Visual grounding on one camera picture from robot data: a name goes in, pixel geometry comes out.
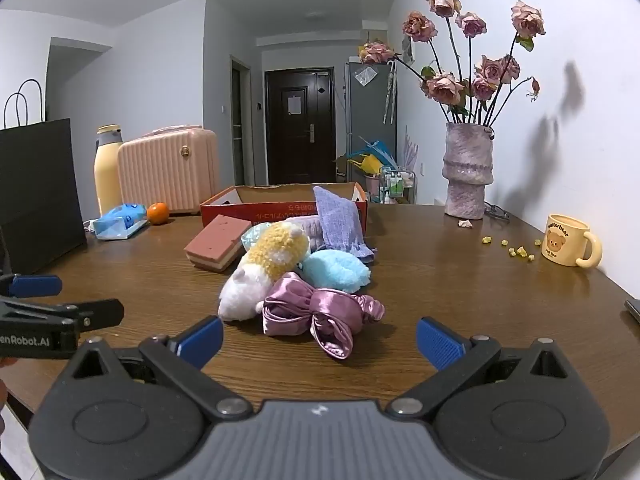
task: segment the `hand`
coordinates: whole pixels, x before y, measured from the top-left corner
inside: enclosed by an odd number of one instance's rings
[[[12,365],[15,362],[16,362],[16,359],[13,359],[10,357],[0,357],[0,368],[2,368],[3,366]],[[2,379],[0,379],[0,412],[4,408],[4,404],[6,402],[6,395],[7,395],[6,386],[2,382]],[[4,431],[4,422],[0,417],[0,435],[2,435],[3,431]]]

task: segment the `red cardboard box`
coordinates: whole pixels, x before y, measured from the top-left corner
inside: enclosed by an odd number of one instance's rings
[[[318,214],[314,186],[322,186],[338,196],[353,200],[358,208],[362,232],[367,225],[367,199],[357,182],[340,184],[282,184],[280,186],[231,186],[200,204],[202,224],[218,215],[261,222],[279,222],[292,216]]]

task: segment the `bottle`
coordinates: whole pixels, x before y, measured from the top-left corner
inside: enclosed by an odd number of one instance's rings
[[[122,204],[118,177],[118,150],[121,145],[122,133],[119,124],[108,124],[98,129],[94,176],[100,216]]]

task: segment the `white logo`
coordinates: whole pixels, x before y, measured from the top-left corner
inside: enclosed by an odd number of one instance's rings
[[[322,416],[323,413],[326,413],[328,411],[329,411],[329,408],[326,407],[324,404],[318,404],[315,408],[311,409],[311,413],[317,416]]]
[[[2,345],[49,346],[48,337],[24,337],[21,335],[0,335]]]

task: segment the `wooden table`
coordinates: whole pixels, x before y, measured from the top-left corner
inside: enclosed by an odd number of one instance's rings
[[[378,248],[369,294],[386,316],[356,337],[345,362],[310,335],[276,339],[258,319],[225,327],[222,351],[205,368],[256,406],[265,397],[354,399],[383,404],[434,373],[415,348],[415,324],[433,316],[465,336],[486,333],[504,346],[556,339],[605,410],[610,452],[640,433],[640,326],[624,310],[628,295],[597,270],[561,267],[540,255],[539,231],[518,219],[485,218],[461,229],[436,206],[372,205],[367,242]],[[181,332],[216,311],[226,275],[197,270],[182,248],[201,219],[177,218],[126,242],[91,242],[53,271],[65,284],[56,301],[119,298],[124,322],[103,330],[112,346],[135,346],[155,333]],[[491,235],[490,245],[481,243]],[[534,262],[500,245],[524,245]],[[63,366],[18,362],[2,370],[9,389],[37,408]]]

